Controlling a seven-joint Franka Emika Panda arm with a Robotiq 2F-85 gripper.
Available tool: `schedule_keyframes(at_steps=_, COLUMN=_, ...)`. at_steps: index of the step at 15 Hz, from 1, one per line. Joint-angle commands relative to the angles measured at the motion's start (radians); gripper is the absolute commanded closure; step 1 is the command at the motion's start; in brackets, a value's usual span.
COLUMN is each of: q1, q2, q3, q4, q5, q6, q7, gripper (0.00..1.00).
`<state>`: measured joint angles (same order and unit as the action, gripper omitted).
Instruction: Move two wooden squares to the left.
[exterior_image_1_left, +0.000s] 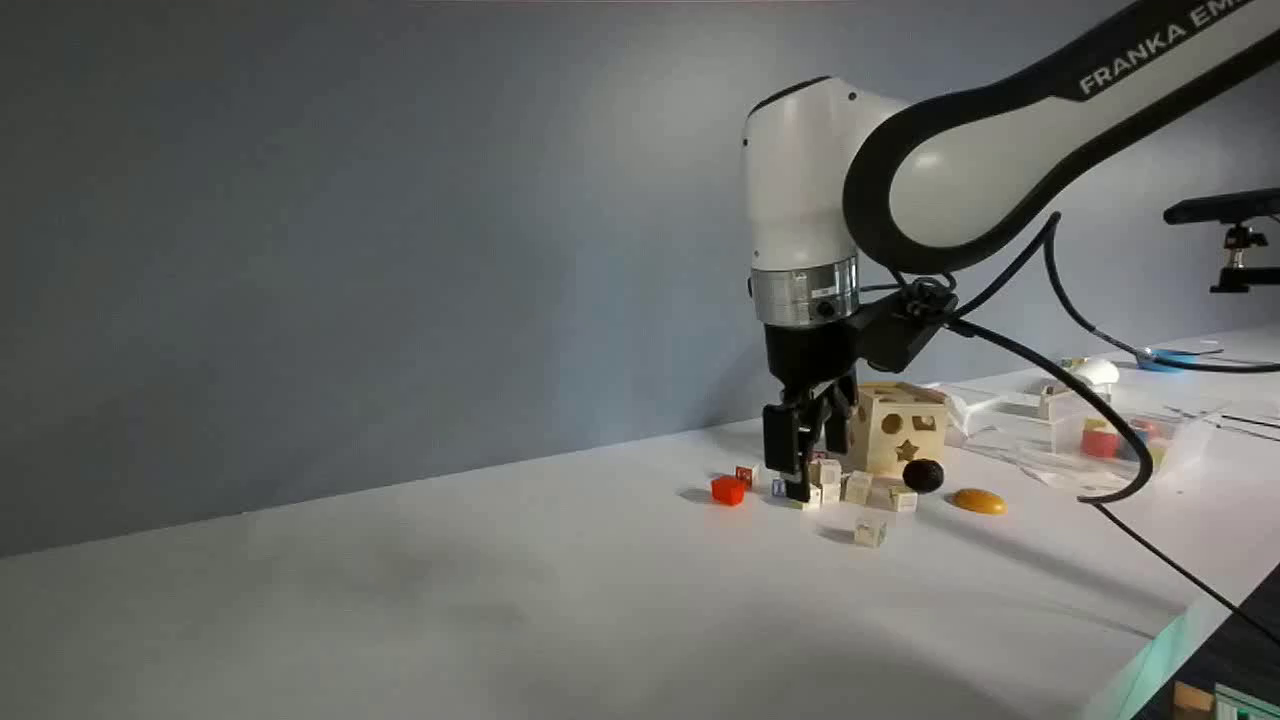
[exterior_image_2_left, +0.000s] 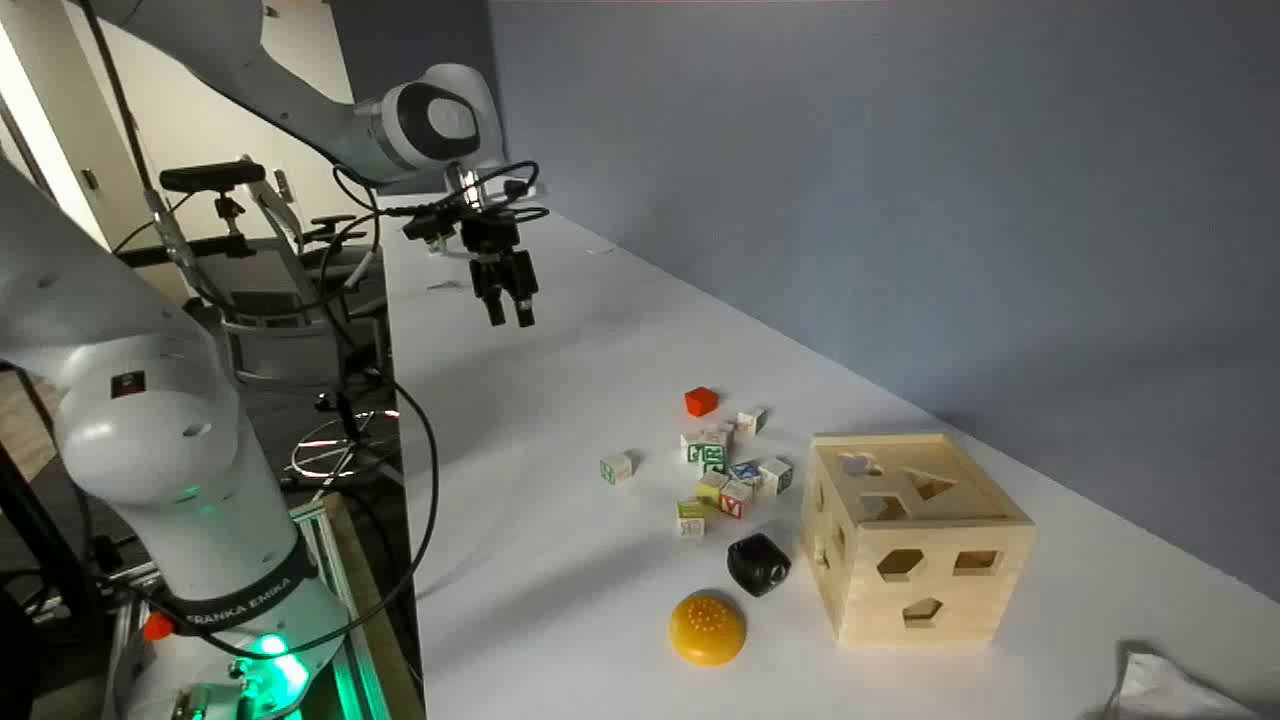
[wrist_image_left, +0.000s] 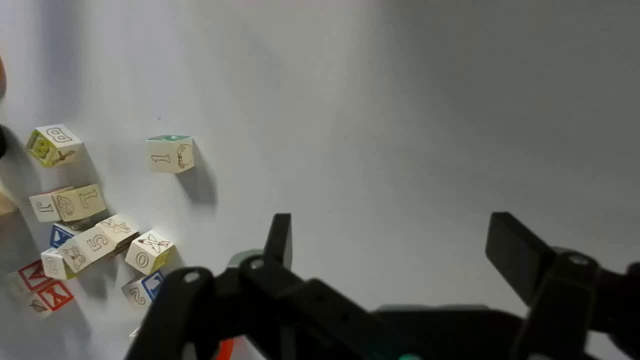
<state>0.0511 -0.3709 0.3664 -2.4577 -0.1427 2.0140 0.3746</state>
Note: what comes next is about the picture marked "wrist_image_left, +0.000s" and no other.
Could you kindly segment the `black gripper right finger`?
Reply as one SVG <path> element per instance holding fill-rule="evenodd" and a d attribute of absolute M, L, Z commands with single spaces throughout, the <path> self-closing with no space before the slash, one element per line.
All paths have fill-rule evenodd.
<path fill-rule="evenodd" d="M 602 333 L 640 360 L 640 262 L 625 275 L 571 249 L 553 249 L 511 212 L 491 217 L 486 258 L 529 307 L 514 360 L 592 360 L 588 334 Z"/>

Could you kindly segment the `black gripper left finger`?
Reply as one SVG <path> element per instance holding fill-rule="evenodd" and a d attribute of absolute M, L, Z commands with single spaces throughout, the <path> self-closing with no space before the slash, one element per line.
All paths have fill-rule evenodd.
<path fill-rule="evenodd" d="M 289 267 L 293 217 L 276 215 L 266 247 L 215 275 L 166 276 L 127 360 L 231 360 L 248 338 L 268 360 L 375 360 L 369 314 L 320 281 Z"/>

